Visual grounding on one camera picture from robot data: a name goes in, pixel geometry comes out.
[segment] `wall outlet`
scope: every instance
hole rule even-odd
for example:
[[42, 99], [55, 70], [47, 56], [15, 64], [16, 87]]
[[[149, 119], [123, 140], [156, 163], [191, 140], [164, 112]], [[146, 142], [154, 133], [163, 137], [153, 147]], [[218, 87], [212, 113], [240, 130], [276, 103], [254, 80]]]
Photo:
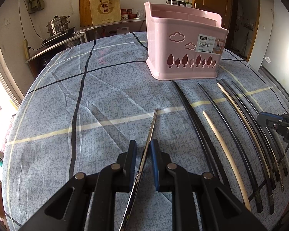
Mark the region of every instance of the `wall outlet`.
[[4, 19], [4, 22], [5, 22], [5, 25], [10, 24], [9, 18], [5, 18], [5, 19]]

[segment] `wooden cutting board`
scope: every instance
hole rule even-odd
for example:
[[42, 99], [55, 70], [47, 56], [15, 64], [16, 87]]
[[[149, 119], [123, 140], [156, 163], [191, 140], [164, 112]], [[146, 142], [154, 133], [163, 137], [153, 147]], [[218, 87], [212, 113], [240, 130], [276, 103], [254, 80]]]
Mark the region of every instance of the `wooden cutting board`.
[[80, 27], [92, 25], [90, 0], [79, 0]]

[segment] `pink basket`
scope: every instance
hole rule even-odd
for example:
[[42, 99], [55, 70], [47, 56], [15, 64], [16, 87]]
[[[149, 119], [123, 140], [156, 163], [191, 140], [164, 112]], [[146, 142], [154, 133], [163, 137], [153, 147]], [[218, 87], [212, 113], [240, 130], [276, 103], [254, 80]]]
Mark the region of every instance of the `pink basket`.
[[149, 57], [154, 78], [216, 78], [228, 30], [219, 14], [146, 2]]

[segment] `metal screw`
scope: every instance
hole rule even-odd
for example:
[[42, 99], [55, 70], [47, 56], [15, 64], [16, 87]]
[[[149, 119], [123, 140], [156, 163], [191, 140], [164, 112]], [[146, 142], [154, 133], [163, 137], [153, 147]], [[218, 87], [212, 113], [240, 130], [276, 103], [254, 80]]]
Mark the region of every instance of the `metal screw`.
[[85, 174], [83, 172], [79, 172], [75, 175], [75, 179], [77, 180], [81, 180], [83, 178], [85, 178]]
[[213, 178], [213, 175], [210, 172], [205, 172], [203, 174], [205, 179], [211, 180]]
[[167, 168], [169, 168], [169, 169], [176, 169], [176, 163], [169, 163], [169, 164], [167, 165]]
[[113, 169], [113, 170], [118, 170], [120, 168], [121, 168], [121, 165], [119, 163], [113, 163], [111, 165], [111, 169]]

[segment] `gift bag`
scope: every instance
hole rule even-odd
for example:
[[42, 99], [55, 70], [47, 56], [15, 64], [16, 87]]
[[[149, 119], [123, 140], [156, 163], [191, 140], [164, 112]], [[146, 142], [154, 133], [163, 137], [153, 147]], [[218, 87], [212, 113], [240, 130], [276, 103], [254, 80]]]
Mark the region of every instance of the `gift bag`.
[[90, 0], [92, 25], [121, 21], [120, 0]]

